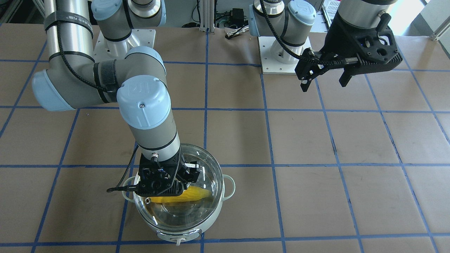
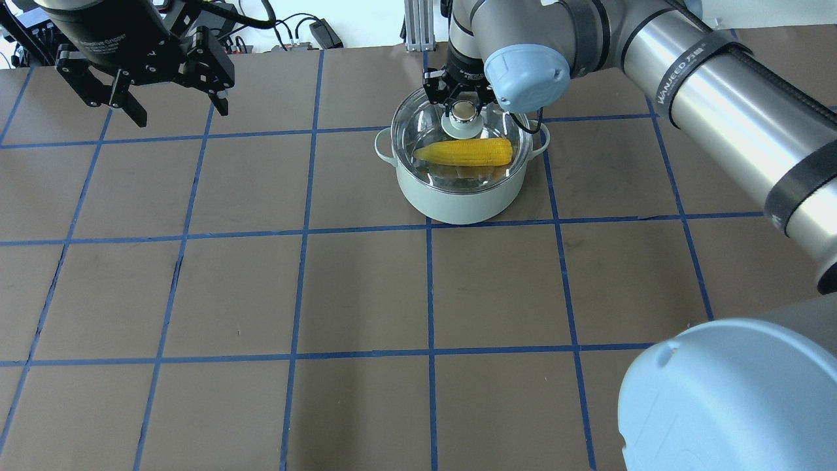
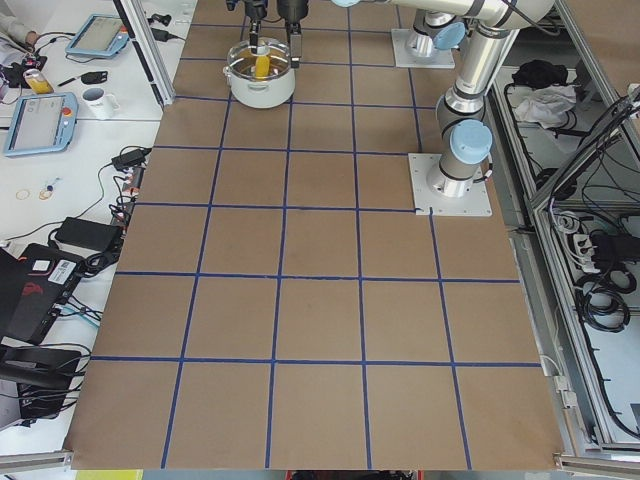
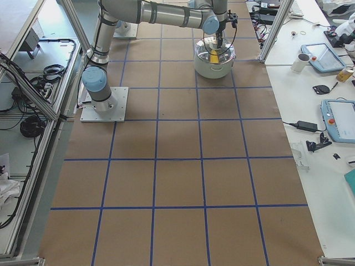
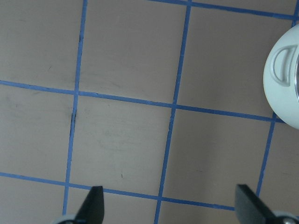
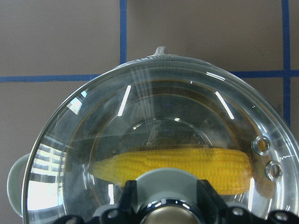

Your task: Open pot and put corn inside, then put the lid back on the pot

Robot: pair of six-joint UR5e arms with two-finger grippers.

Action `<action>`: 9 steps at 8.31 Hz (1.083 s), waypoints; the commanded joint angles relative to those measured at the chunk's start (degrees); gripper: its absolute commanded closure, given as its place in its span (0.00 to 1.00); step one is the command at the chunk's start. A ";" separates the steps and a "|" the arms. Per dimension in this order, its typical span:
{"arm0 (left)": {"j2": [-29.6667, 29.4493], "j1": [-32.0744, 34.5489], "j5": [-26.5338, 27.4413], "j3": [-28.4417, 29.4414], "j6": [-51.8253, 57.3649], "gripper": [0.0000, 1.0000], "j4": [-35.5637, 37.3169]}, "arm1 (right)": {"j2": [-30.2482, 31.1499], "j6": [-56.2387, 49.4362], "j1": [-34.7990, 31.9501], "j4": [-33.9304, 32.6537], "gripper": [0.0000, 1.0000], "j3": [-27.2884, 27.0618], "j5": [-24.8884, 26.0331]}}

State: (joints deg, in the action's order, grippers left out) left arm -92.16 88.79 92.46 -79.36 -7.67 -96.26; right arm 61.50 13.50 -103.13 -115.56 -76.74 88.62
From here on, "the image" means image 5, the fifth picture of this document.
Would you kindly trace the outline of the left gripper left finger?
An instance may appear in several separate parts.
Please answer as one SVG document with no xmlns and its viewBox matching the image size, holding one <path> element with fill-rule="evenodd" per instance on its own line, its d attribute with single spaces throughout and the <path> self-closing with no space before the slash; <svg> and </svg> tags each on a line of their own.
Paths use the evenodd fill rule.
<svg viewBox="0 0 299 224">
<path fill-rule="evenodd" d="M 52 221 L 53 224 L 101 224 L 105 215 L 104 191 L 102 186 L 93 186 L 89 190 L 78 212 L 63 215 Z"/>
</svg>

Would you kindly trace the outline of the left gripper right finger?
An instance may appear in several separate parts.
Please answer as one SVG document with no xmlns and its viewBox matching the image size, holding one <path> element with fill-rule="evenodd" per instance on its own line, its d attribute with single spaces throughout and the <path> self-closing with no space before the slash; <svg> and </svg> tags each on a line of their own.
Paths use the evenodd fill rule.
<svg viewBox="0 0 299 224">
<path fill-rule="evenodd" d="M 235 214 L 241 224 L 297 224 L 299 219 L 284 211 L 272 211 L 246 184 L 235 187 Z"/>
</svg>

